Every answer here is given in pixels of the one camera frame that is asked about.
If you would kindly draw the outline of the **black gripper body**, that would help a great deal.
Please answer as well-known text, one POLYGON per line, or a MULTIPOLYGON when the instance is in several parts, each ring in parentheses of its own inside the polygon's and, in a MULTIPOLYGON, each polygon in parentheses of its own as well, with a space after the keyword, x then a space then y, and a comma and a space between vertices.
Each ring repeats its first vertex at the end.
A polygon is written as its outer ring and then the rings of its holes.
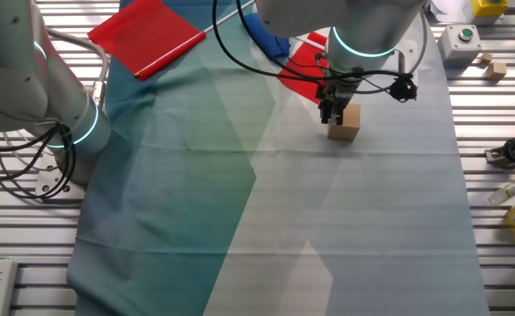
POLYGON ((320 84, 318 86, 318 100, 319 102, 330 100, 341 104, 348 104, 350 102, 350 95, 340 92, 339 87, 336 85, 320 84))

